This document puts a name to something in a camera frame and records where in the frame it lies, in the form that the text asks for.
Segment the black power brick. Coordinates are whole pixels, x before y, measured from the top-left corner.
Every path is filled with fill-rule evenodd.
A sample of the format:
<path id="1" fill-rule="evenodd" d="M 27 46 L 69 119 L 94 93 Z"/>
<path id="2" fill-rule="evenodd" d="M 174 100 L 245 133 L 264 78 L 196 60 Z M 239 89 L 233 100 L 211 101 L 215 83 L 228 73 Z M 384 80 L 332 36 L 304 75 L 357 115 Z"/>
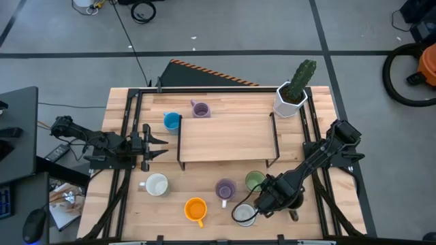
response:
<path id="1" fill-rule="evenodd" d="M 59 144 L 54 150 L 48 153 L 44 158 L 47 161 L 56 163 L 59 159 L 65 156 L 69 151 L 70 148 L 67 144 Z"/>

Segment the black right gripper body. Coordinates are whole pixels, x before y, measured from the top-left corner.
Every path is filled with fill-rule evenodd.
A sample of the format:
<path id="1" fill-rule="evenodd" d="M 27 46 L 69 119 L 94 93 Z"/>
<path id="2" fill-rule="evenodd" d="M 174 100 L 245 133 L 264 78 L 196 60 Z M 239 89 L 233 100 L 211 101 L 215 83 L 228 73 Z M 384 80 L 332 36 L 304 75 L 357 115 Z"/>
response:
<path id="1" fill-rule="evenodd" d="M 266 175 L 266 179 L 261 183 L 262 191 L 254 201 L 255 208 L 266 218 L 271 217 L 288 207 L 305 191 L 302 185 L 305 179 L 304 174 L 285 172 L 274 177 Z"/>

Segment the open box with papers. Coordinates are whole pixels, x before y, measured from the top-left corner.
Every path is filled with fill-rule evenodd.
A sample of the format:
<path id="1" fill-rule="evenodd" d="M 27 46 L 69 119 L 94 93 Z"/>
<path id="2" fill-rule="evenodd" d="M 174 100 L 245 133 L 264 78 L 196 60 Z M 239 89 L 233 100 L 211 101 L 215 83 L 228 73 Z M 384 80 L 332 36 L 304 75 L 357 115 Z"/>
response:
<path id="1" fill-rule="evenodd" d="M 82 189 L 70 183 L 64 183 L 50 192 L 48 207 L 58 231 L 81 217 L 84 200 Z"/>

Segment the yellow-orange faceted mug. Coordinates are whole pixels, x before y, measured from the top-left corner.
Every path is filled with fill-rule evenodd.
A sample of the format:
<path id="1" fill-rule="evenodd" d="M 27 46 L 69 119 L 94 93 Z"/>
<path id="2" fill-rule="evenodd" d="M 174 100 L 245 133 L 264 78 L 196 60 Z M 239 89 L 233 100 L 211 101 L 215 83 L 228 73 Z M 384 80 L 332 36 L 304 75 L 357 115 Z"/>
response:
<path id="1" fill-rule="evenodd" d="M 203 228 L 203 219 L 207 214 L 207 204 L 203 199 L 193 197 L 185 203 L 184 213 L 186 218 L 190 221 L 197 222 L 199 227 Z"/>

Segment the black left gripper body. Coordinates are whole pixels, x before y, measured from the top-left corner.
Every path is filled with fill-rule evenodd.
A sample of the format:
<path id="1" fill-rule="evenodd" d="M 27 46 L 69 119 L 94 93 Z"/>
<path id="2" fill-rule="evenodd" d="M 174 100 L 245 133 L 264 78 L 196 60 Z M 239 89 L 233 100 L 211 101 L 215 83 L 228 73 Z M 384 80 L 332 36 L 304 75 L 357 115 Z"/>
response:
<path id="1" fill-rule="evenodd" d="M 149 171 L 149 161 L 152 159 L 151 151 L 149 148 L 149 140 L 151 139 L 151 128 L 148 124 L 142 125 L 143 137 L 139 136 L 137 131 L 130 133 L 130 153 L 134 156 L 142 155 L 141 170 L 143 172 Z"/>

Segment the purple striped mug white handle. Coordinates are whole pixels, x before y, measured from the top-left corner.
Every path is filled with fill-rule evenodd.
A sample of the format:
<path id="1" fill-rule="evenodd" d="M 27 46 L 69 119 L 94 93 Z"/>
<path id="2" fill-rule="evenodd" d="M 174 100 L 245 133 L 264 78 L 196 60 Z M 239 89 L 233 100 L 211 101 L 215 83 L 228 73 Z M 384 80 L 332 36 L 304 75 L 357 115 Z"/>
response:
<path id="1" fill-rule="evenodd" d="M 219 180 L 215 185 L 215 194 L 221 200 L 221 207 L 226 208 L 227 202 L 236 194 L 236 183 L 228 178 Z"/>

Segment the black equipment case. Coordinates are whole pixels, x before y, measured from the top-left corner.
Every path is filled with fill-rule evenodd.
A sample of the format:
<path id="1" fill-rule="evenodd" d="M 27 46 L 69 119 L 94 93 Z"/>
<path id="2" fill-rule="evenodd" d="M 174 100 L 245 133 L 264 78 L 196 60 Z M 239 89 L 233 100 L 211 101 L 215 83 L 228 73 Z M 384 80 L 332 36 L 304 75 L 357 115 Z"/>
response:
<path id="1" fill-rule="evenodd" d="M 436 43 L 436 0 L 406 0 L 399 11 L 415 42 Z"/>

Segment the black metal table frame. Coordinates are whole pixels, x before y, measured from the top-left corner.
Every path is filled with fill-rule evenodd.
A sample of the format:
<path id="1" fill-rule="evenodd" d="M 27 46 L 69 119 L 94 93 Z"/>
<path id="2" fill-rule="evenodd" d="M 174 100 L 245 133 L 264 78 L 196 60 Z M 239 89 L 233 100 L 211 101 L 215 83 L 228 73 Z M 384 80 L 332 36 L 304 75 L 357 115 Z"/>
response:
<path id="1" fill-rule="evenodd" d="M 304 159 L 304 125 L 299 116 L 276 118 L 280 157 L 271 167 L 261 161 L 190 162 L 185 169 L 176 160 L 177 138 L 170 135 L 163 124 L 164 112 L 178 112 L 183 118 L 191 117 L 191 100 L 209 104 L 216 118 L 254 116 L 273 112 L 275 89 L 273 87 L 180 87 L 167 88 L 160 93 L 147 91 L 141 100 L 133 99 L 126 108 L 128 90 L 112 88 L 102 123 L 103 131 L 119 132 L 122 126 L 149 124 L 154 137 L 167 141 L 161 147 L 168 150 L 154 159 L 150 173 L 164 174 L 170 183 L 170 193 L 154 197 L 139 191 L 139 183 L 148 174 L 140 168 L 131 173 L 123 223 L 123 240 L 276 240 L 283 235 L 288 240 L 315 239 L 322 236 L 322 228 L 334 232 L 329 209 L 319 212 L 313 181 L 304 181 L 304 202 L 298 209 L 299 219 L 294 222 L 289 212 L 282 210 L 270 218 L 257 216 L 250 227 L 242 227 L 231 216 L 232 209 L 240 202 L 253 203 L 255 194 L 245 185 L 251 171 L 277 175 L 295 168 Z M 216 183 L 224 178 L 236 183 L 236 194 L 221 207 L 215 194 Z M 185 203 L 199 197 L 207 204 L 204 227 L 190 221 L 184 213 Z"/>

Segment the wooden shelf riser black legs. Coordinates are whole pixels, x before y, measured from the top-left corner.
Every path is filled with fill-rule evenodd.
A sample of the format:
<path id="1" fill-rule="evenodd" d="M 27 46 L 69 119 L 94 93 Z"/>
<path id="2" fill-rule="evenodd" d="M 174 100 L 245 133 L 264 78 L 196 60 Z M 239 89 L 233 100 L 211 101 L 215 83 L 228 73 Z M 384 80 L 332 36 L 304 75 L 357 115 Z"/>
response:
<path id="1" fill-rule="evenodd" d="M 179 118 L 176 160 L 190 162 L 261 161 L 280 157 L 275 114 L 229 118 Z"/>

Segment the ribbed purple mug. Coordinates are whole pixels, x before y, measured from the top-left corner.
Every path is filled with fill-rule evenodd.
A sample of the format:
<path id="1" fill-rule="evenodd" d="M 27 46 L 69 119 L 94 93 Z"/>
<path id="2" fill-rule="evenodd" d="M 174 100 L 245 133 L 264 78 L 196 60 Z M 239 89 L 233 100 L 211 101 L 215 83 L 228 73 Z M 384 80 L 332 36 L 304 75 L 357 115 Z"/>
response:
<path id="1" fill-rule="evenodd" d="M 211 109 L 207 103 L 191 100 L 192 114 L 194 118 L 210 118 Z"/>

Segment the orange shop vacuum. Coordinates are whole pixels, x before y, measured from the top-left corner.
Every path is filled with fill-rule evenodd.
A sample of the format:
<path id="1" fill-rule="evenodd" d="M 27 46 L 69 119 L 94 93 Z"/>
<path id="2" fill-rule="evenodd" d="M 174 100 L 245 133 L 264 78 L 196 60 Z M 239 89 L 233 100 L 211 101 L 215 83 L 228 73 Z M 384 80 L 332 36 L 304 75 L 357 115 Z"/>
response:
<path id="1" fill-rule="evenodd" d="M 427 83 L 436 88 L 436 43 L 426 48 L 419 58 L 418 70 L 406 79 L 410 85 Z"/>

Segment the blue white floral mug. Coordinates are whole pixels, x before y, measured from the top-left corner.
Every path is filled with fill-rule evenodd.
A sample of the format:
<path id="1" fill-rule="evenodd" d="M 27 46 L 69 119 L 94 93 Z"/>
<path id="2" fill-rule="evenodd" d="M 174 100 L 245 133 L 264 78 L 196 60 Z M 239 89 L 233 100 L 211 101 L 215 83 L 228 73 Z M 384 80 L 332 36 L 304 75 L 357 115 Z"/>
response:
<path id="1" fill-rule="evenodd" d="M 234 211 L 234 219 L 242 227 L 250 227 L 254 224 L 257 210 L 249 204 L 241 204 Z"/>

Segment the green striped mug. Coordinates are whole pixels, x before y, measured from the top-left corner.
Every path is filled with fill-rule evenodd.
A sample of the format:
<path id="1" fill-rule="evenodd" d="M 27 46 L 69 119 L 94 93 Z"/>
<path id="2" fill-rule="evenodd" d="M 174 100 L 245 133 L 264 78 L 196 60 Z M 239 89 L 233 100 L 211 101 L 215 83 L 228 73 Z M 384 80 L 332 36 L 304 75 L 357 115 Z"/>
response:
<path id="1" fill-rule="evenodd" d="M 260 171 L 251 171 L 246 175 L 245 185 L 249 191 L 260 193 L 262 191 L 261 183 L 266 179 L 266 176 Z"/>

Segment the light blue mug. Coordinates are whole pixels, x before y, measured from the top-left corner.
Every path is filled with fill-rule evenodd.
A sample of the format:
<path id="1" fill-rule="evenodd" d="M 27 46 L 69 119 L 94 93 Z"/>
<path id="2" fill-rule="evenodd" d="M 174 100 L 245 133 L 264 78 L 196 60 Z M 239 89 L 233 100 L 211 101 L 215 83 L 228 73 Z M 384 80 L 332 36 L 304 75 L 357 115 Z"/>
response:
<path id="1" fill-rule="evenodd" d="M 171 135 L 178 135 L 180 114 L 176 112 L 164 112 L 163 124 Z"/>

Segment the black side desk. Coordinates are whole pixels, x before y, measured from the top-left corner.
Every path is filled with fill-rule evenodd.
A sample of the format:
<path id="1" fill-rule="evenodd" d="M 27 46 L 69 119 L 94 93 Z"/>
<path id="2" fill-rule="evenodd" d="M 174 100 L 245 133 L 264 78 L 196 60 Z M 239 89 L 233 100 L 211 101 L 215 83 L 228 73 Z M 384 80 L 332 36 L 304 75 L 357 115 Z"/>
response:
<path id="1" fill-rule="evenodd" d="M 19 138 L 0 137 L 0 184 L 30 176 L 36 168 L 38 88 L 30 86 L 0 94 L 7 108 L 0 113 L 0 129 L 20 127 Z"/>

